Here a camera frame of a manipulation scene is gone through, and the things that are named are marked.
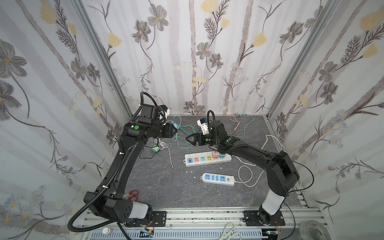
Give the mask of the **green charger block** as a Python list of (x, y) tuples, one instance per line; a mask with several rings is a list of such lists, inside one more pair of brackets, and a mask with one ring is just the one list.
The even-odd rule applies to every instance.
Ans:
[(158, 153), (159, 150), (160, 150), (159, 147), (152, 147), (152, 148), (151, 148), (151, 151), (152, 151), (153, 153)]

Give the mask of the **white multicolour power strip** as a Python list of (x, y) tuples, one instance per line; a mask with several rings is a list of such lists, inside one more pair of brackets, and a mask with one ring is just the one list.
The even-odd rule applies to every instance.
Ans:
[(229, 154), (220, 154), (216, 151), (185, 154), (184, 164), (186, 167), (210, 165), (216, 163), (227, 163), (232, 160)]

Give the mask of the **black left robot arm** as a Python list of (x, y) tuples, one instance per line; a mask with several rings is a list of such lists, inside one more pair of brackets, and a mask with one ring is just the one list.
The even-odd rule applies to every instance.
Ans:
[[(146, 92), (140, 93), (139, 108), (118, 137), (119, 149), (110, 169), (96, 190), (85, 194), (85, 205), (68, 222), (69, 231), (88, 232), (112, 223), (121, 226), (131, 220), (139, 221), (142, 225), (153, 221), (151, 205), (128, 200), (125, 190), (134, 164), (148, 140), (172, 138), (177, 133), (177, 129), (167, 122), (168, 114), (169, 109), (165, 105), (158, 105)], [(86, 210), (91, 210), (95, 216), (106, 221), (91, 227), (76, 227), (75, 220)]]

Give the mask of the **pink charger with cable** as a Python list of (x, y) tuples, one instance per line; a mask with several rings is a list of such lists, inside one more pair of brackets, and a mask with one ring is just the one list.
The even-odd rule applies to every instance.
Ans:
[(244, 142), (239, 138), (229, 136), (224, 124), (217, 120), (212, 111), (208, 117), (212, 117), (209, 130), (212, 134), (210, 148), (214, 151), (214, 158), (220, 158), (226, 154), (233, 155), (234, 151), (244, 148)]

